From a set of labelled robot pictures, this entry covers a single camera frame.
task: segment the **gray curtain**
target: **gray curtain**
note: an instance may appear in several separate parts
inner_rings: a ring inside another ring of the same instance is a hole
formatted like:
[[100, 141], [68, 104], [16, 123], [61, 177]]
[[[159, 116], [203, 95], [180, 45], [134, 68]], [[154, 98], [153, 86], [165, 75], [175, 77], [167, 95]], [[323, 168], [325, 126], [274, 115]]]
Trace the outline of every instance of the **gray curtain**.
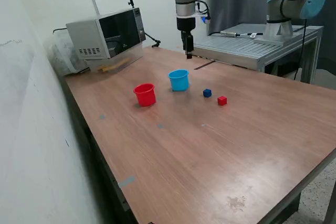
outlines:
[[[211, 23], [209, 32], [221, 31], [240, 23], [265, 24], [267, 0], [209, 0]], [[324, 26], [318, 68], [336, 75], [336, 57], [333, 41], [336, 28], [336, 0], [327, 0], [322, 12], [308, 21], [308, 25]], [[303, 24], [293, 20], [293, 24]]]
[[336, 75], [335, 28], [336, 0], [326, 0], [321, 13], [308, 21], [308, 25], [324, 26], [317, 68], [325, 69]]

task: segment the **gray floor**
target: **gray floor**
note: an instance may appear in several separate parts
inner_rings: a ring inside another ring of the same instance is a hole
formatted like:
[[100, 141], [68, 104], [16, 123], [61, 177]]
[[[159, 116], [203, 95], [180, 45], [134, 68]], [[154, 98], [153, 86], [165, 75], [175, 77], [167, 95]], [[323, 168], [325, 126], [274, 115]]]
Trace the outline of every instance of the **gray floor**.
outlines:
[[[317, 70], [315, 85], [336, 90], [336, 76], [325, 70]], [[285, 224], [320, 224], [326, 216], [330, 196], [336, 181], [336, 159], [310, 183], [301, 194], [299, 211]]]

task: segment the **wooden table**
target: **wooden table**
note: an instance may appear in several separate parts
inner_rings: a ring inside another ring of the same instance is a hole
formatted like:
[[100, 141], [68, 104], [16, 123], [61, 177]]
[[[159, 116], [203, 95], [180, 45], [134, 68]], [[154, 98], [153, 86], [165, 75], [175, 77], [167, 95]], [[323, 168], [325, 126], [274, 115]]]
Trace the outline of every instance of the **wooden table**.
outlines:
[[[335, 158], [336, 91], [217, 62], [194, 70], [207, 62], [147, 48], [117, 74], [67, 78], [140, 224], [269, 223]], [[179, 68], [186, 92], [171, 91]], [[157, 103], [140, 108], [145, 82]]]

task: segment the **cable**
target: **cable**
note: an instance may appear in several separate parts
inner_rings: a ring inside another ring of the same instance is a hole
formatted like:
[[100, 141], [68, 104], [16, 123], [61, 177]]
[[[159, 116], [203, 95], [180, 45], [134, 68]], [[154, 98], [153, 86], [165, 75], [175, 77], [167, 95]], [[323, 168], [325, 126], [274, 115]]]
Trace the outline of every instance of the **cable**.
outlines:
[[152, 36], [150, 36], [148, 33], [145, 33], [148, 37], [150, 37], [152, 39], [152, 41], [156, 42], [156, 44], [152, 45], [152, 47], [159, 47], [161, 41], [159, 41], [158, 39], [154, 39]]
[[300, 53], [300, 57], [299, 57], [299, 61], [298, 61], [298, 68], [295, 72], [295, 75], [294, 75], [294, 80], [296, 79], [296, 75], [298, 74], [298, 71], [299, 71], [299, 68], [300, 68], [300, 61], [301, 61], [301, 58], [302, 58], [302, 55], [303, 55], [303, 49], [304, 49], [304, 43], [305, 43], [305, 38], [306, 38], [306, 29], [307, 29], [307, 20], [305, 19], [304, 21], [304, 30], [303, 30], [303, 38], [302, 38], [302, 47], [301, 47], [301, 53]]
[[[223, 34], [220, 31], [214, 31], [213, 33], [209, 33], [208, 36], [212, 35], [212, 34]], [[252, 35], [252, 33], [247, 33], [247, 34], [236, 34], [236, 37], [239, 37], [241, 35]]]
[[56, 31], [61, 31], [61, 30], [67, 30], [67, 28], [58, 28], [58, 29], [55, 29], [55, 30], [52, 31], [52, 34], [54, 34], [54, 32], [56, 32]]
[[212, 34], [221, 34], [221, 32], [220, 31], [214, 31], [213, 33], [209, 33], [208, 36], [210, 36]]

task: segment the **red cup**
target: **red cup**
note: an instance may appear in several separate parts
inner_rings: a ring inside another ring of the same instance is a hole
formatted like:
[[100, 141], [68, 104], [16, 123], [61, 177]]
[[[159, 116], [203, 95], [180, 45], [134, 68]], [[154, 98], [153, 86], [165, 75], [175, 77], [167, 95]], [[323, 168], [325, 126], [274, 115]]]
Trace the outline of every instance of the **red cup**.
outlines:
[[151, 83], [144, 83], [137, 86], [133, 92], [136, 94], [139, 105], [141, 107], [147, 107], [156, 102], [154, 85]]

